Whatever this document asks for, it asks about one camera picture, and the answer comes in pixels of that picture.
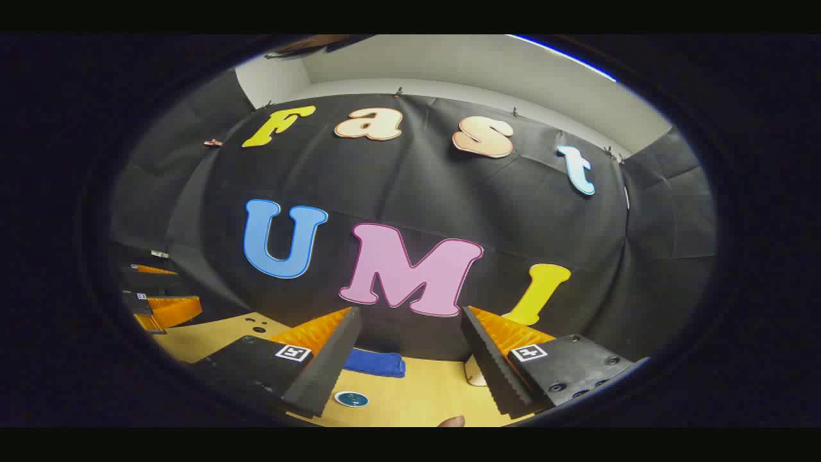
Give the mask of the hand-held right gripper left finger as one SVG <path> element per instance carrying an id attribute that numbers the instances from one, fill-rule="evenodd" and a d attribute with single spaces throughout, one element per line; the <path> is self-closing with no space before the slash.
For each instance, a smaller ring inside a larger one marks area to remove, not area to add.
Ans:
<path id="1" fill-rule="evenodd" d="M 191 371 L 208 388 L 259 412 L 319 417 L 361 328 L 360 308 L 343 308 L 273 338 L 243 336 Z"/>

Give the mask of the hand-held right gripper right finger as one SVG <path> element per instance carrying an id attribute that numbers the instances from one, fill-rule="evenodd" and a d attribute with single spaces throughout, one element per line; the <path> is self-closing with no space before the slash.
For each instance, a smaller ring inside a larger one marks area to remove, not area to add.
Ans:
<path id="1" fill-rule="evenodd" d="M 554 338 L 477 307 L 462 308 L 461 324 L 496 407 L 513 419 L 563 406 L 637 367 L 580 334 Z"/>

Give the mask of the blue folded towel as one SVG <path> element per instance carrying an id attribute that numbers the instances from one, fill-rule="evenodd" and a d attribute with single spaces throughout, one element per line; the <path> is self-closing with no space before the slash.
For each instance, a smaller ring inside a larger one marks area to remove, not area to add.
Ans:
<path id="1" fill-rule="evenodd" d="M 379 377 L 402 378 L 407 373 L 407 365 L 402 355 L 397 353 L 377 353 L 353 348 L 344 368 L 352 372 Z"/>

